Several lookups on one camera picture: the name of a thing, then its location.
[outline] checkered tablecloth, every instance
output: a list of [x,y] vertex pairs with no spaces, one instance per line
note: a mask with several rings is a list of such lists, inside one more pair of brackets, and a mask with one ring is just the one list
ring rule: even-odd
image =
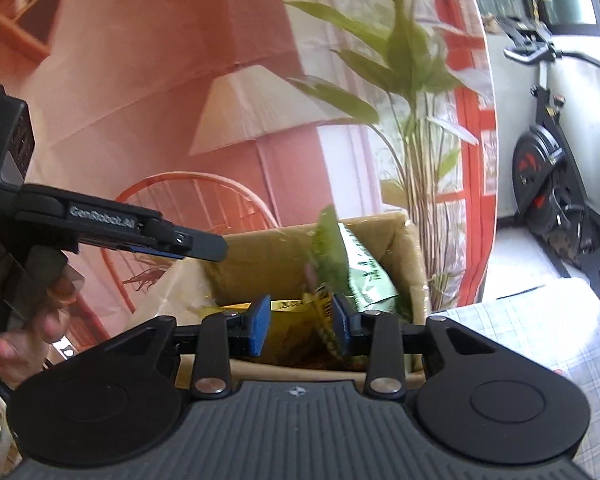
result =
[[561,370],[586,394],[591,424],[574,461],[600,480],[600,300],[579,278],[441,313],[523,356]]

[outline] white floor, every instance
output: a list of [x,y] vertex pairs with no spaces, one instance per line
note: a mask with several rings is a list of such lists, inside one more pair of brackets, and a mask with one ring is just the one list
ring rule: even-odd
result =
[[[584,275],[566,266],[572,276]],[[517,294],[560,278],[549,258],[525,228],[500,229],[491,251],[483,301]]]

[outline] exercise bike handlebar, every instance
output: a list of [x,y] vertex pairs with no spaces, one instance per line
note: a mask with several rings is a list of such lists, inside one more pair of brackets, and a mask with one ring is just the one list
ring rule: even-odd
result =
[[558,57],[573,57],[592,64],[600,69],[600,60],[583,54],[582,52],[568,52],[565,50],[556,50],[548,44],[530,50],[525,47],[508,46],[504,49],[504,55],[508,59],[523,65],[535,65],[541,61],[554,61]]

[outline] chair backrest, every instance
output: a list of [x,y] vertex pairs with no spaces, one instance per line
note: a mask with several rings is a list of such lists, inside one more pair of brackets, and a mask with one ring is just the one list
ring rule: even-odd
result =
[[[279,227],[267,205],[242,184],[211,173],[172,171],[147,177],[117,198],[157,209],[171,222],[216,234],[243,233]],[[104,262],[126,306],[134,312],[134,300],[173,263],[168,258],[101,249]]]

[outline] lamp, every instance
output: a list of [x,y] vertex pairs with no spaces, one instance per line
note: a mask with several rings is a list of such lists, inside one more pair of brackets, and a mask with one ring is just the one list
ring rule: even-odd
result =
[[206,99],[189,155],[254,140],[273,213],[280,220],[260,137],[297,126],[324,124],[350,117],[312,100],[262,65],[251,65],[216,78]]

